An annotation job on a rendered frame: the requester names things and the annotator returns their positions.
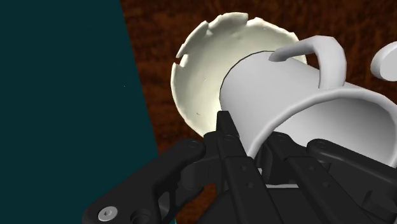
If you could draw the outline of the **white rounded object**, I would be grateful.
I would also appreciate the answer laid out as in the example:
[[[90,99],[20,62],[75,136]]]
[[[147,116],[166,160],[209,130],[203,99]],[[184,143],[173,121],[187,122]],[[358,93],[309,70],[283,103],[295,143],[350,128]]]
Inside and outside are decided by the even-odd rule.
[[[374,55],[370,71],[378,79],[397,81],[397,41],[382,47]]]

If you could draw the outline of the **white mug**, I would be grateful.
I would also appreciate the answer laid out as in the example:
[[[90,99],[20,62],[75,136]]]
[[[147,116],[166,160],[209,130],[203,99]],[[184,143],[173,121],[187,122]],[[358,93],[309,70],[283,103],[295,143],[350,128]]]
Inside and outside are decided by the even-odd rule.
[[[346,68],[343,48],[329,36],[254,53],[225,76],[221,108],[251,157],[276,131],[300,145],[325,139],[397,167],[397,104],[346,82]]]

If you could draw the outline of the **cream bowl with chipped rim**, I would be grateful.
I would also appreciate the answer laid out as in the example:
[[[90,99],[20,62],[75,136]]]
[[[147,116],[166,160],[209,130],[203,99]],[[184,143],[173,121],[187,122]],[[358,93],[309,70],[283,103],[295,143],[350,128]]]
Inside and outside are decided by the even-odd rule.
[[[181,45],[171,69],[171,92],[178,113],[198,135],[216,128],[223,78],[240,59],[298,41],[294,32],[247,13],[218,15],[201,22]]]

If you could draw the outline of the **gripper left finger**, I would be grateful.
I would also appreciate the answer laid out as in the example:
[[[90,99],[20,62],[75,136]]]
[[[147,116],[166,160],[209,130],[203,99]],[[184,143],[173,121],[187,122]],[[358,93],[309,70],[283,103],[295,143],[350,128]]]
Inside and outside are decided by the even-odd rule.
[[[246,155],[230,113],[219,111],[204,142],[184,139],[90,204],[81,224],[171,224],[204,185],[217,185],[204,224],[272,224],[274,203]]]

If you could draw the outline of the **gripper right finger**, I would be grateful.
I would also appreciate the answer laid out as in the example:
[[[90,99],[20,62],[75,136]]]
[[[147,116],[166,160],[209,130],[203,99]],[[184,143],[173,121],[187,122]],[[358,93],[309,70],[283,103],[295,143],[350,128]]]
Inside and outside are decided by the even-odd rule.
[[[397,224],[397,169],[324,139],[266,140],[269,183],[293,180],[323,224]]]

